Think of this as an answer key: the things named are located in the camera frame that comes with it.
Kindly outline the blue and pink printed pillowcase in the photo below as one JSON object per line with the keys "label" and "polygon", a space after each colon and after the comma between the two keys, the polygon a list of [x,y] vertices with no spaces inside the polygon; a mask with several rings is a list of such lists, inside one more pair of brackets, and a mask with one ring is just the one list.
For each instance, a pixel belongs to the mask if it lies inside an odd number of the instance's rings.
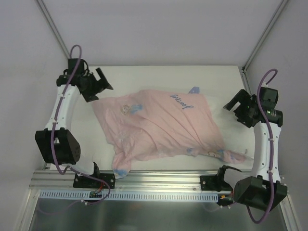
{"label": "blue and pink printed pillowcase", "polygon": [[121,179],[135,161],[205,155],[228,164],[250,162],[239,144],[245,127],[223,110],[215,97],[189,93],[140,90],[121,97],[96,100],[93,111],[106,141],[113,146],[112,170]]}

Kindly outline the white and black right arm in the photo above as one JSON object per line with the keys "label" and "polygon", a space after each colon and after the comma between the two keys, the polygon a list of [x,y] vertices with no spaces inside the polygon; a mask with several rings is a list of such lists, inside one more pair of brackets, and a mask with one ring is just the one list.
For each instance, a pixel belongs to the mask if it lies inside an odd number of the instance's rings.
{"label": "white and black right arm", "polygon": [[278,142],[283,126],[283,112],[277,110],[278,91],[262,87],[250,95],[240,90],[224,109],[234,110],[237,121],[252,128],[255,151],[251,175],[223,165],[216,174],[216,186],[221,190],[232,189],[233,200],[248,208],[270,212],[287,196],[287,187],[281,184],[278,170]]}

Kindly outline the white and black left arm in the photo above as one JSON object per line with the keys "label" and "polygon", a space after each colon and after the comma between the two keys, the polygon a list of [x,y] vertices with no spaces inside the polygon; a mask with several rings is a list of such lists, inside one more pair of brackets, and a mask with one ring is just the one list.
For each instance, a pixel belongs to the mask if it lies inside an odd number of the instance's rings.
{"label": "white and black left arm", "polygon": [[98,93],[113,89],[102,70],[97,68],[96,72],[98,79],[85,60],[69,58],[68,68],[56,80],[57,97],[52,115],[45,128],[35,133],[45,163],[55,165],[61,175],[70,169],[84,176],[84,182],[91,188],[100,184],[99,168],[95,162],[81,156],[80,144],[70,129],[79,97],[90,103],[98,100]]}

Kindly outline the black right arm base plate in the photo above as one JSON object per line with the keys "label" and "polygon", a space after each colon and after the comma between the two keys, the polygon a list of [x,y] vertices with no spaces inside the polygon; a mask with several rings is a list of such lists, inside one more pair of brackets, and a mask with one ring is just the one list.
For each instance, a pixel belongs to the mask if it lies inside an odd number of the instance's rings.
{"label": "black right arm base plate", "polygon": [[227,182],[216,175],[200,176],[200,187],[202,191],[233,191],[233,188]]}

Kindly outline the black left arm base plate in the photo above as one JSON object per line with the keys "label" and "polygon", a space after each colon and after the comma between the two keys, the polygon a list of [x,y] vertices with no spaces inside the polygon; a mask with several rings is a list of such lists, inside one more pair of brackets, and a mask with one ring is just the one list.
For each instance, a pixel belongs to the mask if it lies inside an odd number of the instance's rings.
{"label": "black left arm base plate", "polygon": [[100,173],[97,180],[89,179],[88,177],[75,174],[73,188],[80,189],[114,189],[115,188],[115,176],[112,173]]}

